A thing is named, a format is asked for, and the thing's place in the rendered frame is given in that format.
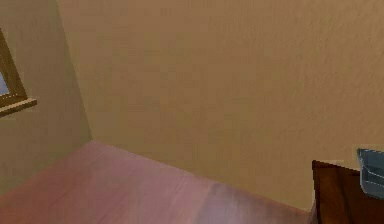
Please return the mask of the dark brown wooden cabinet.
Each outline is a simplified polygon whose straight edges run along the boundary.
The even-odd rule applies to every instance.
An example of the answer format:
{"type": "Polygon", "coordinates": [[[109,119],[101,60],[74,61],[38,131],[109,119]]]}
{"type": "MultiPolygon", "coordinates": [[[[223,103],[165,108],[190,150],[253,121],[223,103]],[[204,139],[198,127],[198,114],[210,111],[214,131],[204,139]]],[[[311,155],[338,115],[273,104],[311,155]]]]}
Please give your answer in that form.
{"type": "Polygon", "coordinates": [[[315,200],[309,224],[384,224],[384,200],[366,195],[357,170],[312,161],[315,200]]]}

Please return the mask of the brown framed window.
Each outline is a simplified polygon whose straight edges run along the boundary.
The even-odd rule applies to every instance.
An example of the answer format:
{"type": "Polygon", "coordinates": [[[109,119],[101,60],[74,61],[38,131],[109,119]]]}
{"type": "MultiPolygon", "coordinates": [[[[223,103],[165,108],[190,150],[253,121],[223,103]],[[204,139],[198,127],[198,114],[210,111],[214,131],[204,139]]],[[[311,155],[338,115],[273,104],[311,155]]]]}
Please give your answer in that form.
{"type": "Polygon", "coordinates": [[[5,36],[0,29],[0,81],[5,90],[0,91],[0,118],[37,105],[37,100],[26,93],[5,36]]]}

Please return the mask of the blue-grey container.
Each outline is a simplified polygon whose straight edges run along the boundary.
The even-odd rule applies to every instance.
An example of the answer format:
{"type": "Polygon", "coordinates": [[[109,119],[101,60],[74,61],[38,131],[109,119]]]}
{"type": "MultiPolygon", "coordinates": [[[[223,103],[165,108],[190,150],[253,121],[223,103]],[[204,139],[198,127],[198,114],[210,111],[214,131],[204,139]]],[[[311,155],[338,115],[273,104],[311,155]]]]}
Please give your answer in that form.
{"type": "Polygon", "coordinates": [[[358,149],[357,158],[362,191],[370,197],[384,200],[384,152],[358,149]]]}

